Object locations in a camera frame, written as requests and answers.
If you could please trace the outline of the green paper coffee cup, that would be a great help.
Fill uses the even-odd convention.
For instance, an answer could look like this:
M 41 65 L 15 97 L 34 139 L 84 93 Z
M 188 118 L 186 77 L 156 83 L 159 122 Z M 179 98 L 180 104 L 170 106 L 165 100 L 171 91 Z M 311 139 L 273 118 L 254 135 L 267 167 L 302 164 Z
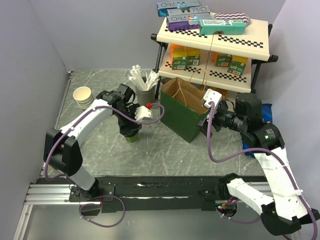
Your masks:
M 128 142 L 128 143 L 135 143 L 137 142 L 139 139 L 139 134 L 136 133 L 134 135 L 131 135 L 131 136 L 125 136 L 125 140 Z

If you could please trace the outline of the green paper gift bag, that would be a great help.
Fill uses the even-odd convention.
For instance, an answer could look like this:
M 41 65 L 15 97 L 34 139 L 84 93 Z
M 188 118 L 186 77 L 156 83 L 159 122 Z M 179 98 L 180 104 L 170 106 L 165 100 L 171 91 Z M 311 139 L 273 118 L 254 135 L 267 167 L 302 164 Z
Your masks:
M 161 122 L 173 132 L 191 143 L 200 133 L 198 123 L 205 118 L 208 109 L 203 106 L 208 74 L 204 74 L 201 88 L 191 81 L 175 77 L 165 83 L 160 91 L 160 104 L 164 106 Z

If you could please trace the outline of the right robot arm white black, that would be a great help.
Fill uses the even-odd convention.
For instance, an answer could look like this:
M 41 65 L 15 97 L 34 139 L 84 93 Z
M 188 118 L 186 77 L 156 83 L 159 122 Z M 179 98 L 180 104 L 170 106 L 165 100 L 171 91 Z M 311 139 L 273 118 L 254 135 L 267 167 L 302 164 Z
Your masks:
M 223 163 L 241 154 L 253 153 L 272 193 L 271 196 L 265 195 L 237 174 L 230 173 L 220 179 L 219 195 L 223 199 L 235 197 L 244 202 L 259 215 L 264 227 L 274 236 L 286 237 L 299 231 L 302 225 L 312 224 L 312 239 L 315 240 L 320 213 L 311 208 L 303 197 L 303 191 L 298 187 L 290 168 L 282 134 L 273 123 L 264 121 L 261 100 L 253 93 L 239 93 L 235 98 L 234 110 L 229 111 L 222 95 L 208 89 L 202 102 L 209 114 L 199 123 L 199 128 L 207 137 L 210 160 Z M 215 159 L 211 149 L 212 128 L 216 131 L 226 128 L 238 132 L 249 147 Z

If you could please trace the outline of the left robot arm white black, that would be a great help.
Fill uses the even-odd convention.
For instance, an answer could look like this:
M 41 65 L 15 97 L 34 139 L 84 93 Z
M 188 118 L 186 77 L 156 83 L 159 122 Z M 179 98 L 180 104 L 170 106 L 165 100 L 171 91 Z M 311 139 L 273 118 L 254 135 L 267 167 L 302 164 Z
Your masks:
M 44 177 L 50 181 L 48 168 L 60 171 L 59 176 L 69 179 L 81 190 L 87 201 L 95 200 L 99 194 L 99 181 L 83 166 L 81 145 L 86 137 L 104 120 L 116 116 L 119 133 L 127 142 L 138 140 L 141 124 L 135 119 L 138 103 L 134 104 L 135 92 L 120 84 L 116 90 L 102 91 L 88 109 L 60 129 L 52 128 L 45 135 L 43 161 Z

